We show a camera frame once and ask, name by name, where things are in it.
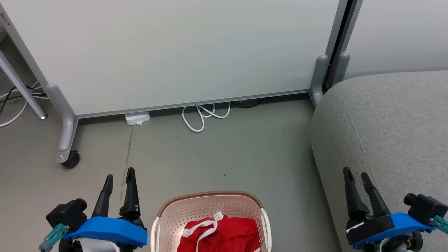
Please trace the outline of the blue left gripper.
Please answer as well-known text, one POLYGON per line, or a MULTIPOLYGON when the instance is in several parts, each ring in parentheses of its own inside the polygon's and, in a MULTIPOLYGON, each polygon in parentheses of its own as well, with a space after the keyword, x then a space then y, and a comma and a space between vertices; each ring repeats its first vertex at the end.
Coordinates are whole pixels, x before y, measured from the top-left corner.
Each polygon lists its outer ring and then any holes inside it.
POLYGON ((128 168, 125 183, 125 199, 120 208, 122 218, 108 217, 110 195, 113 192, 113 175, 109 174, 97 199, 92 218, 62 238, 62 242, 74 242, 69 252, 133 252, 147 245, 148 231, 139 219, 139 193, 133 167, 128 168))

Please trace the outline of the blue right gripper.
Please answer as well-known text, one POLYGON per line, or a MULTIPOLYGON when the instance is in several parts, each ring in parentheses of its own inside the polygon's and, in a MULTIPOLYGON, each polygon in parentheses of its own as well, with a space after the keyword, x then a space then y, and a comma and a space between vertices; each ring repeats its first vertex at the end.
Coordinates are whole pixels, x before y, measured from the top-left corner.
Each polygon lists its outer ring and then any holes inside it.
POLYGON ((343 168, 343 176, 349 216, 346 238, 350 247, 361 252, 421 252, 424 246, 421 233, 435 230, 434 212, 391 214, 368 174, 363 172, 363 187, 373 210, 370 216, 349 167, 343 168))

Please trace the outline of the red garment with white trim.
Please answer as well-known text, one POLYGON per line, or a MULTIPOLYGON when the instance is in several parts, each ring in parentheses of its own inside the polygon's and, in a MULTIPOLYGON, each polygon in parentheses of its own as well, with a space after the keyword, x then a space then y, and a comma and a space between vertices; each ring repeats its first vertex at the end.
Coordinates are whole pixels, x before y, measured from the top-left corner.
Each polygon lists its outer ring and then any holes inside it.
POLYGON ((176 252, 261 252, 259 230, 251 218, 214 217, 190 221, 176 252))

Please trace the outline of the grey fabric sofa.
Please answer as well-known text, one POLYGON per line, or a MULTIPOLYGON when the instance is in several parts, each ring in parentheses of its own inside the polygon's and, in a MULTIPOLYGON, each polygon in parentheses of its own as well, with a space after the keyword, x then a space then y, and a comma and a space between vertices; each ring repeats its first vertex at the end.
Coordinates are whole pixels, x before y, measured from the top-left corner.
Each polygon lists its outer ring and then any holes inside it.
POLYGON ((312 152, 343 252, 356 252, 346 239, 344 167, 366 205, 363 172, 392 213, 408 211, 408 193, 448 206, 448 70, 342 81, 325 93, 311 121, 312 152))

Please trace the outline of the black caster wheel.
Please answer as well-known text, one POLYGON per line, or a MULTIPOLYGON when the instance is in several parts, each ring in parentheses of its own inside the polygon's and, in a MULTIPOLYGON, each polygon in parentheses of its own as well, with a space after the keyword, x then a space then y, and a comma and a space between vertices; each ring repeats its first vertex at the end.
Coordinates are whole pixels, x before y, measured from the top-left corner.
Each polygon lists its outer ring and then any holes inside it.
POLYGON ((80 154, 77 150, 71 150, 68 159, 61 163, 61 165, 67 169, 73 169, 79 163, 80 158, 80 154))

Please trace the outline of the white plastic laundry basket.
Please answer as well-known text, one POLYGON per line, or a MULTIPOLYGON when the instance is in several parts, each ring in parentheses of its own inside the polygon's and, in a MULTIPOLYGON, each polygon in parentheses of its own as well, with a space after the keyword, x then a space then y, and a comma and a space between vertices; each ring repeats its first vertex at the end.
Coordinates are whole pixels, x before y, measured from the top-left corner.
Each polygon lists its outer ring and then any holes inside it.
POLYGON ((251 218, 259 231, 261 252, 271 252, 270 220, 262 202, 244 191, 209 191, 179 196, 166 202, 153 222, 150 234, 151 252, 176 252, 188 222, 206 217, 251 218))

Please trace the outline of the white power strip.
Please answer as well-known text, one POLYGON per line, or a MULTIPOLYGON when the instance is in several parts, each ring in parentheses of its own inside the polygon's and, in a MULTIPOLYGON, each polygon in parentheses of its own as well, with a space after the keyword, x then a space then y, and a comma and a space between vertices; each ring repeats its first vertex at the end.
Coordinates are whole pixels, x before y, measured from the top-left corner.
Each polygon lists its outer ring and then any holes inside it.
POLYGON ((149 112, 138 112, 138 113, 125 113, 125 120, 129 126, 142 125, 144 122, 151 119, 149 112))

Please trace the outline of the grey partition foot with caster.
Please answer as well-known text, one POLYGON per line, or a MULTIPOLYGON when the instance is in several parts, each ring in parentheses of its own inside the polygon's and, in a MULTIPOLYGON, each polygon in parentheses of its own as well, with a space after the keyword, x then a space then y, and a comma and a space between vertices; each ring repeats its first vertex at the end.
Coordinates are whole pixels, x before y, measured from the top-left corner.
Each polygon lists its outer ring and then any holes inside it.
POLYGON ((46 85, 46 91, 54 108, 61 117, 62 130, 56 155, 56 161, 61 164, 68 159, 69 152, 72 150, 79 119, 57 85, 46 85))

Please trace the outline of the grey metal table leg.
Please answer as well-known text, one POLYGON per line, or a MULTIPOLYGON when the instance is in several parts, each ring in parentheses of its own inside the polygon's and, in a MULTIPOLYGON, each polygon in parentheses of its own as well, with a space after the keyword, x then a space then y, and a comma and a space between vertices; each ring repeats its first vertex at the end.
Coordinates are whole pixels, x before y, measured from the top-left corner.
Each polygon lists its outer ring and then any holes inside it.
POLYGON ((32 96, 30 89, 23 83, 21 78, 19 78, 16 71, 13 69, 5 55, 0 50, 0 68, 6 73, 8 78, 12 81, 15 88, 21 93, 22 97, 26 100, 27 104, 32 107, 34 112, 37 114, 39 120, 44 120, 47 118, 46 114, 41 107, 37 104, 37 101, 32 96))

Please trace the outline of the wide white partition panel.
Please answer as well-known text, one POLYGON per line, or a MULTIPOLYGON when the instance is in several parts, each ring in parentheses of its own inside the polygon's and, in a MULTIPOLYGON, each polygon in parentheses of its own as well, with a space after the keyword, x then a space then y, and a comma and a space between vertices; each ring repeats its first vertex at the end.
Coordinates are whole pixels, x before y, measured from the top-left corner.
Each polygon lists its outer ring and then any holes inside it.
POLYGON ((307 90, 340 0, 0 0, 77 116, 307 90))

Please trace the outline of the narrow white partition panel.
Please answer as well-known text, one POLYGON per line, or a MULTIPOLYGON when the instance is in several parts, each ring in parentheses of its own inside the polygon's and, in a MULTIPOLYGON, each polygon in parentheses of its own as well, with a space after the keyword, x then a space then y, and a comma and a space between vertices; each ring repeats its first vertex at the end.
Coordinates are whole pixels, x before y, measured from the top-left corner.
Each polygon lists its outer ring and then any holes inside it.
POLYGON ((448 0, 363 0, 345 79, 448 70, 448 0))

